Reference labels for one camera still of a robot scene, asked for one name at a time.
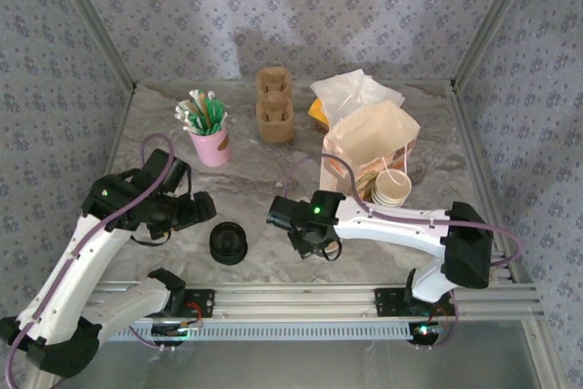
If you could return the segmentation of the stack of paper cups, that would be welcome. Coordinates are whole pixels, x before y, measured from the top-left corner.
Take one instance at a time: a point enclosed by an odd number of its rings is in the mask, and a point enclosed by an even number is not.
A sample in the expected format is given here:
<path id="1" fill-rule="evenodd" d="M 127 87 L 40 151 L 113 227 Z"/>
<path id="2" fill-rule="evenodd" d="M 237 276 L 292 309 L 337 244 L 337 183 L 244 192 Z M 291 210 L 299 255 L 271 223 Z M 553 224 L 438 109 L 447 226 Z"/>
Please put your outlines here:
<path id="1" fill-rule="evenodd" d="M 402 207 L 412 191 L 412 182 L 399 169 L 388 169 L 379 173 L 372 191 L 373 202 L 387 207 Z"/>

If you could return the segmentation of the printed white paper bag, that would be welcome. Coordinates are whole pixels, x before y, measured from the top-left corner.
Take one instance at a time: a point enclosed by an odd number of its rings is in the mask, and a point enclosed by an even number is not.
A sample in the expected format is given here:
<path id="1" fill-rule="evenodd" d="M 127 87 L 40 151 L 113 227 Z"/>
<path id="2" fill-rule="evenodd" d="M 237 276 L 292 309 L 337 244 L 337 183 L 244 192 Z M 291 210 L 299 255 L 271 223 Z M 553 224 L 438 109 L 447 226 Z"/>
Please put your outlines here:
<path id="1" fill-rule="evenodd" d="M 370 200 L 379 174 L 405 171 L 419 131 L 417 121 L 391 101 L 354 111 L 324 136 L 320 188 L 351 195 L 351 170 L 359 196 Z"/>

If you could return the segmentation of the stack of black cup lids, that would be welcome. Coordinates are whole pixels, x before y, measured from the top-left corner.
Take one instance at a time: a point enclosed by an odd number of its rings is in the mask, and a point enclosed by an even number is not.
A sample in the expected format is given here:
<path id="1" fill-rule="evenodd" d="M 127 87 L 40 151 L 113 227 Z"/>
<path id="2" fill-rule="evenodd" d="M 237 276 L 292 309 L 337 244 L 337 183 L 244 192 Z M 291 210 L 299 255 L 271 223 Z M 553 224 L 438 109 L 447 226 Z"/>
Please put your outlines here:
<path id="1" fill-rule="evenodd" d="M 214 261 L 232 266 L 240 263 L 248 252 L 247 237 L 241 225 L 224 221 L 210 233 L 210 255 Z"/>

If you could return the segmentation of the pink holder cup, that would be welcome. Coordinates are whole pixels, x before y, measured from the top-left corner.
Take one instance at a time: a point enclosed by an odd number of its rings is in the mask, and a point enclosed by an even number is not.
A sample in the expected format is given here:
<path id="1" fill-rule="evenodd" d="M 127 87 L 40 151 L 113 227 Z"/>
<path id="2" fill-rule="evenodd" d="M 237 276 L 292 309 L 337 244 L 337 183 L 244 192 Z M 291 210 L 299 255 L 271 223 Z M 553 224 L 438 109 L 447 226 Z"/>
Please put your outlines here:
<path id="1" fill-rule="evenodd" d="M 226 164 L 231 157 L 229 133 L 226 127 L 220 131 L 201 136 L 189 134 L 194 148 L 202 164 L 208 167 L 219 167 Z"/>

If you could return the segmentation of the brown and yellow cardboard box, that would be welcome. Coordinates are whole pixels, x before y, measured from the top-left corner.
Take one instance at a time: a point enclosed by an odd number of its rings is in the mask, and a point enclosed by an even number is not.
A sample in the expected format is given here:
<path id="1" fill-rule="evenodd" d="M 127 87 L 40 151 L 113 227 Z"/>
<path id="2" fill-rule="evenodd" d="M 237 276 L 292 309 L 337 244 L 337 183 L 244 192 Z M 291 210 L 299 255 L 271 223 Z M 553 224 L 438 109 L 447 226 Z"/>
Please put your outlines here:
<path id="1" fill-rule="evenodd" d="M 325 130 L 329 129 L 329 121 L 324 113 L 322 102 L 319 98 L 314 99 L 312 102 L 308 110 L 308 115 L 313 118 L 321 128 Z"/>

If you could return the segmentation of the stack of brown pulp carriers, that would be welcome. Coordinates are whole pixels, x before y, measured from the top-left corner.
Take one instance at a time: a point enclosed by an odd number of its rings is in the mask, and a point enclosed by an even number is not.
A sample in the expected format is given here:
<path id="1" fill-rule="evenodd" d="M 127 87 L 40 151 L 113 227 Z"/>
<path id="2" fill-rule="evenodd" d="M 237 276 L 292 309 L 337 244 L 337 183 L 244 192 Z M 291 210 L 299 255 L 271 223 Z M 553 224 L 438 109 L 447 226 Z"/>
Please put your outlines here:
<path id="1" fill-rule="evenodd" d="M 292 141 L 295 125 L 291 72 L 285 67 L 265 67 L 257 73 L 255 84 L 261 139 L 270 144 Z"/>

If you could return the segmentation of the bundle of straws and stirrers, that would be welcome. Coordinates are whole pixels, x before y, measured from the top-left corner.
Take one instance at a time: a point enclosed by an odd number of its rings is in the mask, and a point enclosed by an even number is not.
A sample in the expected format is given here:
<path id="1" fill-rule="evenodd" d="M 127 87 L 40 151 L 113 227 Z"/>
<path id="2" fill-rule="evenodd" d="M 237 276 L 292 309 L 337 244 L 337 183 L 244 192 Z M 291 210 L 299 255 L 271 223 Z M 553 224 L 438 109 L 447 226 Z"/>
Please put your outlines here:
<path id="1" fill-rule="evenodd" d="M 196 136 L 208 137 L 220 132 L 226 124 L 228 113 L 213 90 L 192 89 L 189 99 L 175 106 L 174 117 L 184 130 Z"/>

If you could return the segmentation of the stack of white napkins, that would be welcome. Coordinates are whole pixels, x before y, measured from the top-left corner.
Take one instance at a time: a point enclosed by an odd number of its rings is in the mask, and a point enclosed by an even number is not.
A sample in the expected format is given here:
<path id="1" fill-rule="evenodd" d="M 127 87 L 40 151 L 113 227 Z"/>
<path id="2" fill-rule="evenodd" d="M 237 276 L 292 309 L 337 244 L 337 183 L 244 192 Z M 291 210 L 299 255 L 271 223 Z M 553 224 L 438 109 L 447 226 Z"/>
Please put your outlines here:
<path id="1" fill-rule="evenodd" d="M 310 89 L 322 102 L 329 128 L 361 107 L 384 101 L 400 107 L 405 101 L 400 92 L 381 85 L 361 69 L 315 81 Z"/>

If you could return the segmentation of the grey metal shelf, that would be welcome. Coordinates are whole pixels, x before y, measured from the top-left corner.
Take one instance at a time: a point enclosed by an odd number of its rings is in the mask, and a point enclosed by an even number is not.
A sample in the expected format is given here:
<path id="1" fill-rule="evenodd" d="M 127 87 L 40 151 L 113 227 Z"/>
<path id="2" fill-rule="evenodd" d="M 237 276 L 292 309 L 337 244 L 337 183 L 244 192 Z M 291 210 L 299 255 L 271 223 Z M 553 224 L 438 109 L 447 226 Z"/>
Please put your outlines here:
<path id="1" fill-rule="evenodd" d="M 104 347 L 77 389 L 542 389 L 530 363 L 454 346 L 407 343 L 185 343 L 157 353 L 139 343 Z"/>

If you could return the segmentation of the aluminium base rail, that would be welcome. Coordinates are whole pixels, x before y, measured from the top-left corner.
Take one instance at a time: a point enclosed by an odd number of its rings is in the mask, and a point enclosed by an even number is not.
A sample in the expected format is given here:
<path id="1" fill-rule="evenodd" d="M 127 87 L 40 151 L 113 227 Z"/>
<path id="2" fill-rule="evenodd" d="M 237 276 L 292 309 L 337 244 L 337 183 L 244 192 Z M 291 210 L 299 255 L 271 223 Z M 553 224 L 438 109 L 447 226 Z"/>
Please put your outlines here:
<path id="1" fill-rule="evenodd" d="M 190 284 L 212 289 L 213 318 L 228 322 L 357 321 L 376 316 L 374 291 L 379 284 L 227 283 Z M 455 291 L 459 318 L 506 321 L 544 315 L 536 287 L 499 283 L 483 290 Z"/>

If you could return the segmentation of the aluminium frame post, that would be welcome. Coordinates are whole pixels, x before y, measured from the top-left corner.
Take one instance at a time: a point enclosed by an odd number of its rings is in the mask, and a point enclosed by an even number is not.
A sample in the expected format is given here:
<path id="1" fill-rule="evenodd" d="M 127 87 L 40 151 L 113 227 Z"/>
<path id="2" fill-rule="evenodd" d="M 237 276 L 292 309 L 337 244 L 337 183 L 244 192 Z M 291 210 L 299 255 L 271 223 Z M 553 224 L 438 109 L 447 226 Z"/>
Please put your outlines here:
<path id="1" fill-rule="evenodd" d="M 492 0 L 451 80 L 455 92 L 463 91 L 468 84 L 514 2 Z"/>
<path id="2" fill-rule="evenodd" d="M 101 19 L 91 0 L 71 1 L 115 77 L 122 84 L 123 88 L 133 93 L 136 86 L 135 81 L 122 59 L 122 55 L 119 53 L 114 42 L 110 38 L 105 23 Z"/>

